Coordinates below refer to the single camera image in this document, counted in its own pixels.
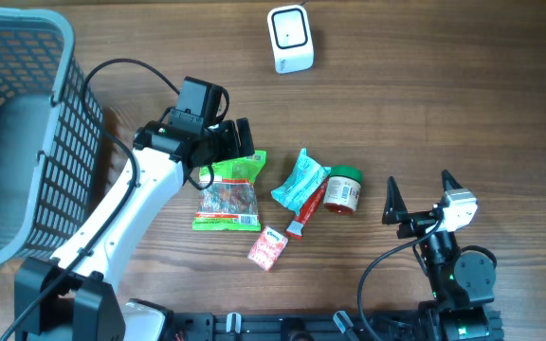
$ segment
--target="red package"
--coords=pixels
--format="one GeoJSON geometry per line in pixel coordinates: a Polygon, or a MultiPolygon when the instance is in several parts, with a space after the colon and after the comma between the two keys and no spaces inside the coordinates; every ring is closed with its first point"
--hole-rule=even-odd
{"type": "Polygon", "coordinates": [[[294,217],[290,226],[285,230],[290,237],[296,239],[302,239],[302,227],[307,224],[309,218],[315,213],[318,209],[319,203],[323,200],[324,195],[326,194],[326,188],[328,187],[328,179],[319,185],[318,189],[311,194],[309,199],[302,205],[300,208],[300,214],[294,217]]]}
{"type": "Polygon", "coordinates": [[[287,244],[288,239],[283,234],[267,226],[247,257],[269,271],[287,244]]]}

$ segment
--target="can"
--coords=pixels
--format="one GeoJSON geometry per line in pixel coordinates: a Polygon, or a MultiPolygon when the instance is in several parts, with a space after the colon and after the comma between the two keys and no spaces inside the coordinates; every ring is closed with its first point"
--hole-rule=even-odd
{"type": "Polygon", "coordinates": [[[357,210],[362,180],[363,174],[357,168],[343,165],[332,167],[323,198],[324,207],[338,214],[353,214],[357,210]]]}

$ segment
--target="plastic bin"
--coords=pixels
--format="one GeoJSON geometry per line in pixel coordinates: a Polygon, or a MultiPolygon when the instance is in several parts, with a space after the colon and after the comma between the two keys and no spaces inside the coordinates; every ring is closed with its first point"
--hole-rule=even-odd
{"type": "Polygon", "coordinates": [[[59,13],[0,9],[0,264],[47,258],[87,218],[101,136],[74,46],[59,13]]]}

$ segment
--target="teal package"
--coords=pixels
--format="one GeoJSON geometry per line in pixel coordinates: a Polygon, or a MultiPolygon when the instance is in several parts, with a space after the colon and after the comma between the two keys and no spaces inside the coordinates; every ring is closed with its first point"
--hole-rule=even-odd
{"type": "Polygon", "coordinates": [[[300,150],[299,159],[290,177],[279,188],[273,189],[273,199],[282,206],[293,210],[297,215],[304,202],[309,199],[319,185],[330,174],[330,167],[322,167],[317,161],[307,156],[307,149],[300,150]]]}

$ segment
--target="pink package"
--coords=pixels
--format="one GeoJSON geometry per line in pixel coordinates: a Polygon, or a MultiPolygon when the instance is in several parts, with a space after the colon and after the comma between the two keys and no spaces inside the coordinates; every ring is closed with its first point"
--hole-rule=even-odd
{"type": "Polygon", "coordinates": [[[288,239],[283,234],[267,226],[247,257],[269,271],[287,244],[288,239]]]}

